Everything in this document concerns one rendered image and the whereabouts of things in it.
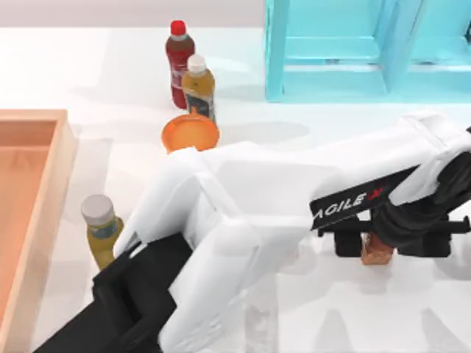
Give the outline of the amber bottle with white cap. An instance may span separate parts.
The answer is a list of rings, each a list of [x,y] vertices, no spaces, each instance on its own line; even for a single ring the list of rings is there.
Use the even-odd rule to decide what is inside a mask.
[[[187,109],[209,118],[216,124],[214,94],[215,78],[207,67],[205,58],[193,54],[188,58],[187,71],[182,77],[182,89],[187,103]]]

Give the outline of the yellow bottle with grey cap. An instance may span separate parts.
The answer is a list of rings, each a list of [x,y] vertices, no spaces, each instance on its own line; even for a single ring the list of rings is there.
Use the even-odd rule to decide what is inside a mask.
[[[81,213],[91,253],[101,271],[115,260],[113,246],[124,222],[116,215],[111,199],[103,194],[88,196],[81,205]]]

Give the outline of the orange cup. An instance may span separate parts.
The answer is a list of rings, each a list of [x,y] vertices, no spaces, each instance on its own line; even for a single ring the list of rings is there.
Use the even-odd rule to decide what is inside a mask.
[[[161,140],[168,154],[188,147],[203,151],[217,145],[219,129],[212,120],[203,115],[179,115],[164,126]]]

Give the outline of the small brown bottle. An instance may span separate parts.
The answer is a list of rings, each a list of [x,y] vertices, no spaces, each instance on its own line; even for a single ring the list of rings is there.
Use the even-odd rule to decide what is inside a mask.
[[[391,261],[394,249],[386,245],[375,233],[367,233],[361,250],[364,265],[387,265]]]

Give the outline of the red bottle with red cap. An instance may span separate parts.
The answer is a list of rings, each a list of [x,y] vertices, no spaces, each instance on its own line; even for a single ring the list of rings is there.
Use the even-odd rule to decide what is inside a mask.
[[[187,71],[188,58],[195,53],[195,43],[188,34],[183,20],[170,23],[170,35],[166,41],[166,55],[171,74],[171,96],[176,107],[186,110],[187,103],[182,89],[182,79]]]

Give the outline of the light blue rack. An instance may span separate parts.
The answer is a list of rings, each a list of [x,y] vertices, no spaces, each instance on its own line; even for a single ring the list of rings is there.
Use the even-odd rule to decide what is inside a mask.
[[[265,94],[471,103],[471,0],[265,0]]]

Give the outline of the shallow salmon-coloured box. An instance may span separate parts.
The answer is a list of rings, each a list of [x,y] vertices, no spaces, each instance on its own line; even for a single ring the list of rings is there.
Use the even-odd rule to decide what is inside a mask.
[[[0,353],[27,353],[77,140],[66,110],[0,109]]]

